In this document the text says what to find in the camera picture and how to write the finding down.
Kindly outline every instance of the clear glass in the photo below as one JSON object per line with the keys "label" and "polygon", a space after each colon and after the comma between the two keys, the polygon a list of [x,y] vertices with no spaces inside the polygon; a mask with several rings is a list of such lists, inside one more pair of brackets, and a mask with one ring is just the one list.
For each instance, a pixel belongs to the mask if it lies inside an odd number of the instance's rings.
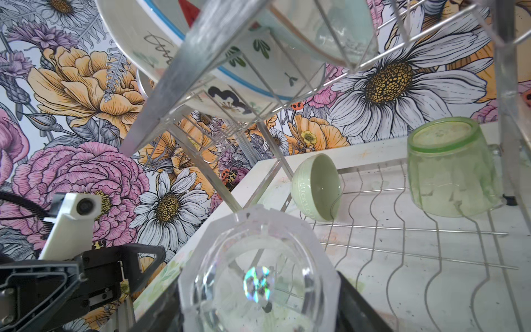
{"label": "clear glass", "polygon": [[185,332],[322,331],[339,277],[308,223],[253,207],[209,225],[179,291]]}
{"label": "clear glass", "polygon": [[413,202],[437,216],[472,216],[501,202],[492,154],[468,118],[436,120],[413,131],[408,176]]}

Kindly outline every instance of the orange flower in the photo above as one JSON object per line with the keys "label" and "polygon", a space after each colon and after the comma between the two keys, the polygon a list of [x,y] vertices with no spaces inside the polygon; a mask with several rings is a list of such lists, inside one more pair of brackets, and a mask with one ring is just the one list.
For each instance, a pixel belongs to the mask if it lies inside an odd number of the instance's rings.
{"label": "orange flower", "polygon": [[[271,129],[271,128],[273,128],[273,127],[275,126],[276,122],[277,122],[277,116],[276,116],[276,115],[273,116],[273,117],[270,117],[269,119],[267,119],[266,121],[264,121],[265,126],[267,127],[267,129]],[[245,135],[247,136],[247,138],[250,138],[250,137],[251,137],[251,134],[257,134],[257,135],[259,135],[259,136],[264,137],[264,136],[262,135],[262,133],[260,132],[260,130],[258,130],[256,123],[253,124],[253,125],[251,125],[251,126],[249,127],[249,129],[247,129],[247,130],[245,131]]]}
{"label": "orange flower", "polygon": [[[199,149],[199,144],[203,146],[209,145],[211,142],[210,139],[196,126],[194,126],[194,124],[197,124],[196,121],[193,118],[190,118],[190,120],[181,120],[179,126],[191,138],[193,138],[192,143],[196,148]],[[165,170],[168,173],[171,182],[174,182],[177,179],[177,175],[179,175],[182,170],[189,168],[190,172],[197,173],[195,185],[202,183],[201,189],[205,190],[209,197],[214,194],[214,188],[210,182],[208,182],[207,178],[184,153],[183,149],[179,147],[177,140],[169,132],[162,134],[161,139],[158,141],[156,146],[153,146],[155,142],[156,140],[140,149],[139,163],[141,165],[156,169],[158,172]],[[218,163],[216,161],[217,156],[213,154],[212,151],[217,151],[217,148],[215,146],[210,147],[209,150],[203,151],[201,156],[206,162],[209,163],[210,168],[212,168],[214,172],[219,175],[219,170],[217,167]]]}
{"label": "orange flower", "polygon": [[295,126],[291,123],[288,125],[293,135],[293,137],[286,136],[290,155],[349,145],[339,129],[318,117],[308,119],[300,114],[295,115]]}
{"label": "orange flower", "polygon": [[[465,6],[468,6],[465,0],[448,0],[444,5],[441,19],[444,20],[459,10],[462,10]],[[531,29],[531,1],[529,0],[516,0],[515,15],[516,15],[516,36],[521,36],[523,33]],[[491,15],[486,20],[487,23],[491,23]],[[526,82],[531,80],[531,64],[527,60],[528,54],[531,53],[531,39],[524,41],[517,47],[517,59],[518,59],[518,82]],[[494,57],[494,42],[491,41],[485,45],[482,49],[476,53],[457,60],[456,62],[447,66],[447,69],[458,69],[473,61]],[[487,67],[485,70],[480,71],[477,75],[487,82],[487,94],[485,97],[478,100],[478,103],[483,103],[487,100],[496,98],[496,80],[494,76],[494,64]]]}
{"label": "orange flower", "polygon": [[47,48],[42,55],[55,66],[55,71],[31,69],[28,83],[40,103],[37,107],[43,113],[76,117],[70,123],[73,127],[87,123],[93,116],[108,120],[124,138],[144,105],[134,65],[127,67],[113,93],[105,95],[107,53],[94,51],[88,55],[82,49],[72,47],[68,51],[60,46],[55,53]]}

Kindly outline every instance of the glass cup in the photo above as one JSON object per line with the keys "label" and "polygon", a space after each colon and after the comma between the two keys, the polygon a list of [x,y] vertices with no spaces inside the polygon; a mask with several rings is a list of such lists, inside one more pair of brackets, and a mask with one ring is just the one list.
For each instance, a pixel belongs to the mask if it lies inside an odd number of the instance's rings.
{"label": "glass cup", "polygon": [[442,217],[472,216],[500,203],[500,181],[479,125],[465,117],[431,121],[407,140],[413,202]]}

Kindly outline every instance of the green cup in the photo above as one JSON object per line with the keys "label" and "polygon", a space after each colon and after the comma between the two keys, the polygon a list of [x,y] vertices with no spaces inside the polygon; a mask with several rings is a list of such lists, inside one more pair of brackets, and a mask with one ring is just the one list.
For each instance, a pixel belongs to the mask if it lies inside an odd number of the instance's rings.
{"label": "green cup", "polygon": [[341,181],[332,159],[318,154],[299,165],[292,179],[297,208],[319,222],[332,221],[339,209]]}
{"label": "green cup", "polygon": [[407,140],[413,202],[442,217],[472,216],[499,204],[500,182],[479,125],[465,117],[431,121]]}

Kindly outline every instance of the white daisy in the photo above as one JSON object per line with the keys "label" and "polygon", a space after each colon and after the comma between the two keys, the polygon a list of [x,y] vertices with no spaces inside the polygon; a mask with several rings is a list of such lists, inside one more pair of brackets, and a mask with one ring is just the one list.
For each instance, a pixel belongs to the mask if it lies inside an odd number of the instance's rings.
{"label": "white daisy", "polygon": [[[482,14],[486,17],[488,10]],[[420,33],[423,20],[420,6],[412,11],[410,36]],[[486,82],[475,73],[490,66],[492,58],[460,70],[437,68],[475,53],[489,41],[470,14],[384,57],[371,69],[347,76],[332,85],[344,94],[331,107],[331,124],[355,144],[404,136],[428,121],[451,116],[447,104],[474,103],[486,94]],[[391,47],[401,42],[401,36],[394,36]]]}
{"label": "white daisy", "polygon": [[65,332],[86,332],[90,330],[90,326],[83,318],[74,319],[71,322],[62,326]]}
{"label": "white daisy", "polygon": [[31,0],[31,6],[43,21],[67,28],[84,27],[98,15],[81,0]]}
{"label": "white daisy", "polygon": [[173,256],[188,241],[208,217],[202,207],[208,199],[206,191],[201,190],[201,184],[189,190],[196,178],[196,173],[185,168],[172,185],[168,174],[162,172],[157,180],[158,192],[140,195],[141,204],[134,209],[137,216],[129,225],[140,227],[138,243],[161,245]]}
{"label": "white daisy", "polygon": [[284,135],[283,132],[276,128],[269,129],[269,132],[271,133],[271,136],[273,136],[273,140],[275,141],[275,143],[280,148],[280,151],[282,151],[282,154],[284,156],[289,156],[288,139],[286,138],[286,135]]}

